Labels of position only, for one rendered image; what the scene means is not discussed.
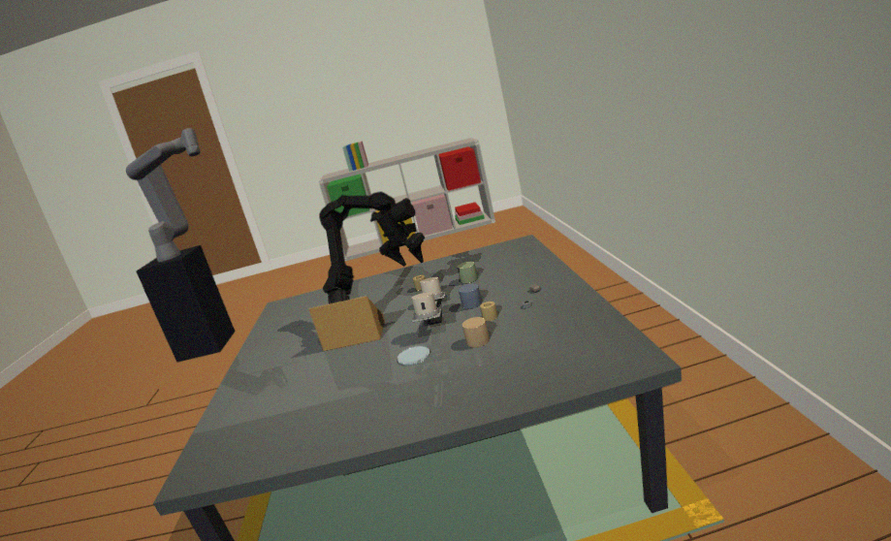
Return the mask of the green cylinder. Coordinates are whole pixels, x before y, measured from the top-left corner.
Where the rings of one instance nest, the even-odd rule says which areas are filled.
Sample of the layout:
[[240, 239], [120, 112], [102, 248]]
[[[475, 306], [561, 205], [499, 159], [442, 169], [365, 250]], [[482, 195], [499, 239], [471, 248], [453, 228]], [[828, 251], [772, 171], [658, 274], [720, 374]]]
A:
[[464, 262], [457, 266], [461, 283], [471, 283], [478, 279], [474, 262]]

